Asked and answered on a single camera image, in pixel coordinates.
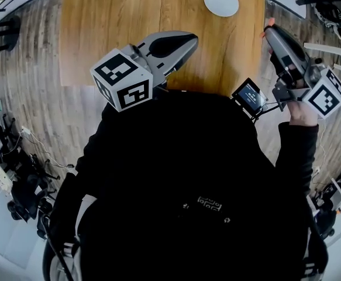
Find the wrist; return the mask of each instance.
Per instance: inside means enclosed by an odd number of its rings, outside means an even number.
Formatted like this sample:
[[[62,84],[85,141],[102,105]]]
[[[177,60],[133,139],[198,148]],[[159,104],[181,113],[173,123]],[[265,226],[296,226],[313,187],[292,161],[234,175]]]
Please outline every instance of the wrist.
[[[291,117],[288,123],[293,126],[304,126],[304,127],[315,127],[317,126],[317,118],[308,118],[308,117]]]

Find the printed logo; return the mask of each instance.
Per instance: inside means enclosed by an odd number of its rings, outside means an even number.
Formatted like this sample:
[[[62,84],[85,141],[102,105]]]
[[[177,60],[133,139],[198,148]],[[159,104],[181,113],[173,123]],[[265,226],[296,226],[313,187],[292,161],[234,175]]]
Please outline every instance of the printed logo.
[[[117,95],[122,109],[146,100],[149,98],[149,80],[119,90]]]
[[[95,71],[103,77],[107,83],[113,86],[136,69],[137,66],[125,56],[117,54],[102,65],[98,66]]]
[[[198,202],[203,204],[204,207],[209,208],[214,211],[220,211],[222,205],[208,198],[199,197]]]

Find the white plate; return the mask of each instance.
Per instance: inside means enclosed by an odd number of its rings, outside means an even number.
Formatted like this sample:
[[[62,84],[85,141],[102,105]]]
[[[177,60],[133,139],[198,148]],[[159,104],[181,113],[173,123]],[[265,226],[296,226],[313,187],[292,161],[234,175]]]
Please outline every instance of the white plate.
[[[204,0],[205,6],[215,15],[232,16],[239,8],[238,0]]]

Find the white cube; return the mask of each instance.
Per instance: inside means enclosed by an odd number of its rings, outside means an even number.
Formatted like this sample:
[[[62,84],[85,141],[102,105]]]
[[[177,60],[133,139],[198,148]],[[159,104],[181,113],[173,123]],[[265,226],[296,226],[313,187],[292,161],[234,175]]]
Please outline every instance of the white cube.
[[[330,67],[321,71],[320,80],[302,101],[324,119],[341,106],[341,82]]]
[[[90,72],[100,93],[119,112],[152,99],[153,75],[118,49]]]

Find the black jacket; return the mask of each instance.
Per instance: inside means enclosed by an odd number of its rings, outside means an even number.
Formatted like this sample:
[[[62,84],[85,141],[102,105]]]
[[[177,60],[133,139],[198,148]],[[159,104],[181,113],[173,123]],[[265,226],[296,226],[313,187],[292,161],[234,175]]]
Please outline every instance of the black jacket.
[[[90,194],[98,200],[78,229],[85,280],[209,273],[300,280],[309,230],[322,272],[328,256],[306,201],[318,126],[279,129],[274,167],[229,98],[171,92],[121,113],[108,104],[78,175],[68,174],[58,194],[57,245],[73,240]]]

